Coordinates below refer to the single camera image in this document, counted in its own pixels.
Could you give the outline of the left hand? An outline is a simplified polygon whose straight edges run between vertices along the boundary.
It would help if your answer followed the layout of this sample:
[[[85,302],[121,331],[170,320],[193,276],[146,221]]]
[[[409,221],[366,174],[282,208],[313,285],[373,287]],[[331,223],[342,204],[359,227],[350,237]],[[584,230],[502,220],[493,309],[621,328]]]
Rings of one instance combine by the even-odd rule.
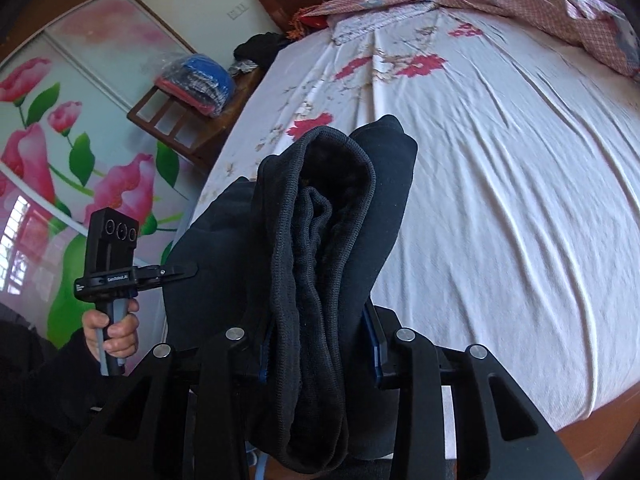
[[[84,313],[82,330],[85,342],[97,361],[100,359],[98,331],[104,328],[107,329],[107,340],[103,343],[103,349],[107,354],[116,359],[128,359],[138,351],[138,310],[137,300],[129,299],[127,314],[117,323],[111,323],[107,315],[98,310],[88,310]]]

